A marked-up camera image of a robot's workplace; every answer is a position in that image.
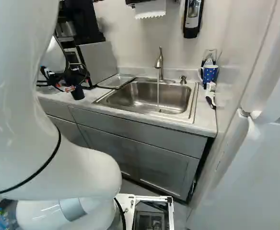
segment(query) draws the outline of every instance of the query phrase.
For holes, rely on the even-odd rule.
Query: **wall-mounted soap dispenser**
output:
[[[184,38],[195,38],[198,36],[204,0],[185,0],[185,13],[183,32]]]

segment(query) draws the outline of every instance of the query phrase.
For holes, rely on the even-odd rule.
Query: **cabinet door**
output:
[[[187,198],[198,159],[86,126],[80,129],[92,149],[111,155],[123,174],[182,200]]]
[[[185,200],[198,159],[146,144],[137,145],[137,149],[141,156],[138,161],[140,180]]]
[[[61,134],[64,135],[70,142],[85,148],[88,147],[85,139],[77,127],[77,124],[53,116],[48,117],[58,127]]]
[[[138,172],[135,167],[137,149],[132,140],[86,126],[79,125],[79,127],[92,149],[112,156],[123,174],[132,178],[137,177]]]

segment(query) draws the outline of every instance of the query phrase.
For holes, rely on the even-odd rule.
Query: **sink basin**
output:
[[[171,119],[191,118],[193,122],[195,110],[193,101],[197,90],[195,82],[185,85],[160,82],[158,104],[157,82],[138,78],[119,90],[109,92],[96,100],[94,104]]]

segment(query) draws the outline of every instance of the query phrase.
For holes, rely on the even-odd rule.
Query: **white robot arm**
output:
[[[107,229],[121,186],[118,164],[70,143],[35,93],[57,13],[58,0],[0,0],[0,196],[33,200],[18,204],[24,230],[72,229],[70,221],[85,213],[86,229]],[[55,63],[50,56],[44,61]],[[56,61],[51,68],[62,71],[63,60]]]

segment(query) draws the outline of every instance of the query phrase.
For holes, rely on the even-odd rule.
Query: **blue mug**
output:
[[[203,86],[206,89],[206,84],[208,82],[215,82],[217,79],[219,66],[217,65],[204,65],[203,67],[199,68],[199,73],[203,70]]]

